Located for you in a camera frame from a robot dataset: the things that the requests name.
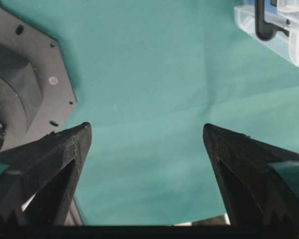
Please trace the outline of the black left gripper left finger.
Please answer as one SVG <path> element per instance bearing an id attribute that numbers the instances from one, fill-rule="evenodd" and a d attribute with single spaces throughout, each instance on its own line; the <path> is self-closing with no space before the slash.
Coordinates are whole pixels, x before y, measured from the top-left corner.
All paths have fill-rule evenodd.
<path id="1" fill-rule="evenodd" d="M 0 152 L 0 225 L 63 225 L 91 143 L 84 122 Z"/>

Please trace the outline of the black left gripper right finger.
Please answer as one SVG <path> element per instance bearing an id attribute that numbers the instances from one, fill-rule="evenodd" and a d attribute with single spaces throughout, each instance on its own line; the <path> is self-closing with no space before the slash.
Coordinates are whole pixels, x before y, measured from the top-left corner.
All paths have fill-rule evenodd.
<path id="1" fill-rule="evenodd" d="M 210 123 L 203 142 L 232 225 L 299 226 L 299 196 L 273 168 L 298 153 Z"/>

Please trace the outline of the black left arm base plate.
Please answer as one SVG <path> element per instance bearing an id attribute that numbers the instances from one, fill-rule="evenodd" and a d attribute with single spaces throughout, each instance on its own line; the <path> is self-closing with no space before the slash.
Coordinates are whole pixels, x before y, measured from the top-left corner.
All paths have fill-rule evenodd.
<path id="1" fill-rule="evenodd" d="M 76 104 L 57 40 L 0 5 L 0 151 L 60 131 Z"/>

